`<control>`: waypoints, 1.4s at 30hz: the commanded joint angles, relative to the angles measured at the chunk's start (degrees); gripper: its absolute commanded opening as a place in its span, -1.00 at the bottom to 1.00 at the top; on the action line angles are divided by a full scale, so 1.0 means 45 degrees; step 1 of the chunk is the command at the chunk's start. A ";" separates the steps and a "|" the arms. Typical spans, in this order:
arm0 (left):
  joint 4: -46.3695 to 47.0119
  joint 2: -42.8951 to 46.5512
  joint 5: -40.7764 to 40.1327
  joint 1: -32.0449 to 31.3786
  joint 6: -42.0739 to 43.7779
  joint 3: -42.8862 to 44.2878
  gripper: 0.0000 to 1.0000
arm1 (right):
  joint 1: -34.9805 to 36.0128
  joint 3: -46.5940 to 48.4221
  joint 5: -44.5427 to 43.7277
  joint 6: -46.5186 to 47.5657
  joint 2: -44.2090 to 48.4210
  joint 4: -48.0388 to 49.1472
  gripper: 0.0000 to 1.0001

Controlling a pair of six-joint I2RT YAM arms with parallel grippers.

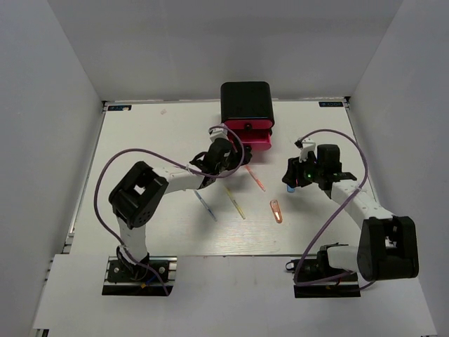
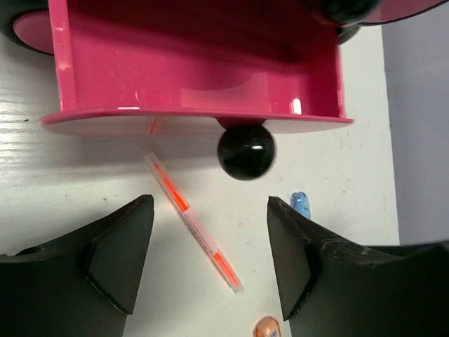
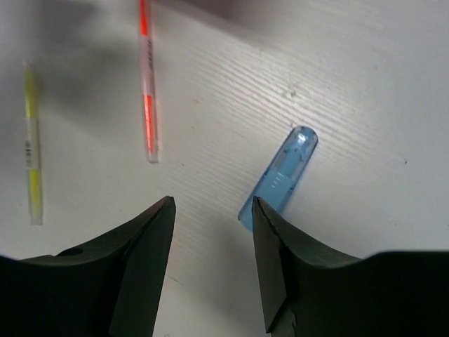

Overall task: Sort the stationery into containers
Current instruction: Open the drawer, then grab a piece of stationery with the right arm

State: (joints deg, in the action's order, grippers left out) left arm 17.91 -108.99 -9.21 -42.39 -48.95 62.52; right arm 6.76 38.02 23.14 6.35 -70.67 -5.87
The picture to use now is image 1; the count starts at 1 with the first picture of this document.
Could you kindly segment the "pink top drawer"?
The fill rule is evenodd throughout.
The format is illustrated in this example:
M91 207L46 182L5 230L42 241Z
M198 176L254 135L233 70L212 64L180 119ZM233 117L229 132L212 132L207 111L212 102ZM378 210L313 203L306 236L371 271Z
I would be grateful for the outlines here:
M229 119L223 122L231 130L269 130L274 125L270 119Z

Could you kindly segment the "pink drawer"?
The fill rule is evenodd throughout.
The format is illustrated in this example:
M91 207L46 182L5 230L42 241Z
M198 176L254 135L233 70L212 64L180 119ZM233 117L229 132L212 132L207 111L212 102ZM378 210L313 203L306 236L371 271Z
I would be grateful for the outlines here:
M231 130L269 130L274 125L270 119L229 119L223 122Z
M255 130L233 130L245 146L251 147L252 151L267 151L272 147L270 129Z

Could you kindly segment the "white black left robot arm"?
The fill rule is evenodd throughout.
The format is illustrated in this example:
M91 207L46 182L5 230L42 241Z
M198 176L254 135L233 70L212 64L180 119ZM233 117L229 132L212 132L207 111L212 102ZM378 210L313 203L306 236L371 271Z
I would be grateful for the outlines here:
M145 227L164 195L208 187L218 175L248 164L252 156L250 146L217 138L206 152L198 153L189 162L200 171L199 175L178 167L152 168L144 161L134 164L109 195L120 227L122 243L117 257L124 264L124 272L134 280L147 275Z

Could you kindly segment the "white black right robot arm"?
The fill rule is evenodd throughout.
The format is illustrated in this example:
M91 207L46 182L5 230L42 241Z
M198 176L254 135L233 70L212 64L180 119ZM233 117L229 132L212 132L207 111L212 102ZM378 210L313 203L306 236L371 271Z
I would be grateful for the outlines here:
M288 160L282 181L291 189L318 185L360 227L358 246L327 244L316 254L318 274L327 280L359 273L366 281L415 278L419 273L415 223L396 216L365 192L352 173L342 170L337 145L296 143L298 157Z

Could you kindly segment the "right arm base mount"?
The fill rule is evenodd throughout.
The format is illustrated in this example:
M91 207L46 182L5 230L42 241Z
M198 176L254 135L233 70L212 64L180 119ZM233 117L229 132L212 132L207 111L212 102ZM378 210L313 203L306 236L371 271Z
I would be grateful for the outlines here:
M293 285L294 297L296 299L359 298L361 291L358 275L351 274L341 277L344 272L345 270L333 268L324 270L319 266L315 257L306 258L299 271L298 282L312 282L326 277L332 277L332 279L309 286Z

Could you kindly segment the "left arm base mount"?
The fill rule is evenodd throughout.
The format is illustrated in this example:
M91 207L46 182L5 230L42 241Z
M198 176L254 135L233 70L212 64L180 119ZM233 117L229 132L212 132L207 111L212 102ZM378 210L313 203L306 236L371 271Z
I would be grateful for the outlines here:
M171 293L175 285L177 270L176 257L150 257L149 265L157 272L165 284L155 273L137 266L132 272L117 258L109 257L102 286L103 296L137 296L165 297Z

